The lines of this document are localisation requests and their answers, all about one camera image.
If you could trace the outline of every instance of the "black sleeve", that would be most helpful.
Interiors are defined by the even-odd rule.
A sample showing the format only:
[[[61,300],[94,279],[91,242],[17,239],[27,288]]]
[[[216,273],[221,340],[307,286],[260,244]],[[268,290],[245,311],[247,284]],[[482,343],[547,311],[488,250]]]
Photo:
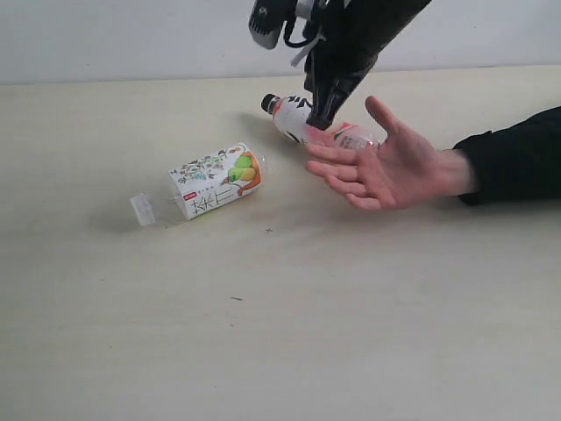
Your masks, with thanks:
[[[498,132],[462,140],[478,191],[460,197],[468,205],[561,198],[561,107]]]

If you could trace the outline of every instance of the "human hand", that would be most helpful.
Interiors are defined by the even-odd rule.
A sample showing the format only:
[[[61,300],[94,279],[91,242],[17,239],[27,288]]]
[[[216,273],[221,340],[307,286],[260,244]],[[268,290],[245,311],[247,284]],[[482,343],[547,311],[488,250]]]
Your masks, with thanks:
[[[395,210],[475,190],[461,152],[437,151],[373,96],[366,99],[366,109],[387,132],[381,145],[360,150],[307,146],[315,159],[306,169],[351,204],[367,211]]]

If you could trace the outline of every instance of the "table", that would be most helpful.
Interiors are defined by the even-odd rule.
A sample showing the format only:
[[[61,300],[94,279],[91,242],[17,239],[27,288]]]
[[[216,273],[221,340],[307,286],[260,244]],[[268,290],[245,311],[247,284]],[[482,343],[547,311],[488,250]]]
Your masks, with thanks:
[[[0,87],[0,419],[561,419],[559,206],[354,210],[259,108],[301,77]],[[370,75],[435,145],[561,103],[561,67]],[[129,197],[246,141],[265,187],[140,229]]]

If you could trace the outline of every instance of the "transparent plastic bottle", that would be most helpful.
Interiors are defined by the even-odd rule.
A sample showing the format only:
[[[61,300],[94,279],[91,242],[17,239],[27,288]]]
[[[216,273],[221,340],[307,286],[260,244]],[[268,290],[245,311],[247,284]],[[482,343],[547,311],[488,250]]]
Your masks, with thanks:
[[[179,224],[250,195],[265,177],[265,156],[238,143],[172,168],[158,189],[136,195],[131,205],[142,226]]]
[[[378,142],[367,130],[358,125],[336,119],[331,127],[321,131],[306,124],[312,110],[309,101],[302,96],[268,94],[261,103],[263,111],[273,116],[277,129],[298,143],[360,149]]]

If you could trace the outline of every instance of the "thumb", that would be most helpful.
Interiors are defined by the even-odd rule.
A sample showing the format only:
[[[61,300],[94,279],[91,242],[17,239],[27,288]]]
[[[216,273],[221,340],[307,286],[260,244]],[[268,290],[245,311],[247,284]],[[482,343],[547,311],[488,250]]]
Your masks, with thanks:
[[[382,126],[387,134],[396,133],[405,126],[400,119],[375,96],[369,96],[366,99],[366,110],[372,118],[376,120],[376,123]]]

